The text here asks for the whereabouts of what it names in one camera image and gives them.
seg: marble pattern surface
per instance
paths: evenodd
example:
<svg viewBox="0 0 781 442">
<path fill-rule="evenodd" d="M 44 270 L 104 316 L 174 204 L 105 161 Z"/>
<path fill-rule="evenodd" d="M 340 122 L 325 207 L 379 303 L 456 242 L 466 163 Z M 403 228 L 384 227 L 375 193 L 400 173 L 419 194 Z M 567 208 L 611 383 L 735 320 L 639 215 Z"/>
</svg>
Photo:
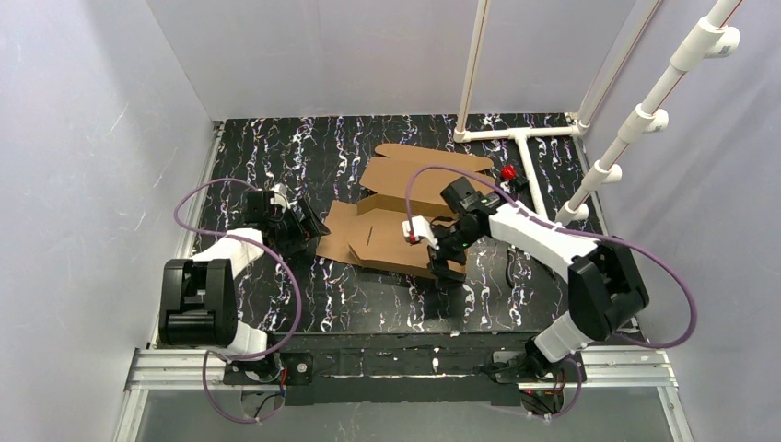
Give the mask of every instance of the marble pattern surface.
<svg viewBox="0 0 781 442">
<path fill-rule="evenodd" d="M 283 182 L 297 197 L 306 194 L 315 212 L 325 217 L 332 200 L 354 204 L 361 198 L 365 191 L 358 181 L 374 147 L 382 143 L 490 157 L 495 177 L 506 164 L 521 172 L 514 142 L 455 144 L 455 124 L 453 115 L 228 120 L 213 178 L 238 178 L 265 188 Z M 486 114 L 470 117 L 468 128 L 563 124 L 563 114 Z M 529 147 L 553 217 L 582 177 L 574 144 L 567 137 L 532 138 Z M 200 226 L 226 230 L 239 214 L 243 192 L 236 184 L 213 186 Z M 571 227 L 600 230 L 594 215 Z M 195 249 L 213 242 L 198 238 Z M 565 285 L 523 252 L 509 255 L 515 269 L 515 287 L 510 288 L 505 281 L 507 246 L 489 238 L 472 246 L 466 284 L 448 292 L 437 291 L 425 278 L 333 262 L 316 257 L 314 250 L 312 244 L 288 261 L 302 289 L 300 332 L 538 331 L 566 309 Z M 279 265 L 260 259 L 237 283 L 243 320 L 267 331 L 289 329 L 296 301 Z"/>
</svg>

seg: flattened cardboard box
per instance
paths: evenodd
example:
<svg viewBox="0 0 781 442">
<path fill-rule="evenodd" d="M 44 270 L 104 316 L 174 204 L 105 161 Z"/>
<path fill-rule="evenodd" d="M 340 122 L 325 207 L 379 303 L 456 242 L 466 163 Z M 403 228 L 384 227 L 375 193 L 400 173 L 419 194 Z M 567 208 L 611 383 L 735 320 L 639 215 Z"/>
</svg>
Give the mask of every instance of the flattened cardboard box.
<svg viewBox="0 0 781 442">
<path fill-rule="evenodd" d="M 383 157 L 369 160 L 361 185 L 375 194 L 357 205 L 334 201 L 324 223 L 331 235 L 320 238 L 317 254 L 338 262 L 361 265 L 388 272 L 433 278 L 428 271 L 426 245 L 411 246 L 404 240 L 402 221 L 406 220 L 404 191 L 407 182 L 422 166 L 451 166 L 481 172 L 493 166 L 489 158 L 442 152 L 409 145 L 378 145 Z M 445 170 L 427 170 L 413 186 L 413 212 L 431 219 L 453 216 L 439 193 L 459 174 Z M 490 192 L 472 181 L 475 189 Z M 451 262 L 450 268 L 466 273 L 466 267 Z"/>
</svg>

